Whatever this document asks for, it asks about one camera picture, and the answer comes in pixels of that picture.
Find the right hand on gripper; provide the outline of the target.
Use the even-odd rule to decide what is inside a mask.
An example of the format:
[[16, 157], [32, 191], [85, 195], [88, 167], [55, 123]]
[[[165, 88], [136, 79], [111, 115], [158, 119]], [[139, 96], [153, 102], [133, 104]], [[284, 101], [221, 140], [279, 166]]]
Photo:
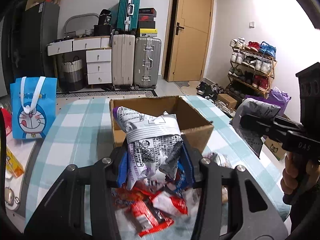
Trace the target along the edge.
[[[282, 191], [285, 194], [292, 194], [293, 191], [298, 187], [298, 169], [293, 163], [293, 157], [295, 154], [287, 152], [285, 157], [285, 168], [283, 169], [283, 177], [280, 181]], [[306, 184], [306, 190], [311, 189], [319, 179], [319, 165], [309, 161], [306, 165], [306, 173], [309, 175], [308, 182]]]

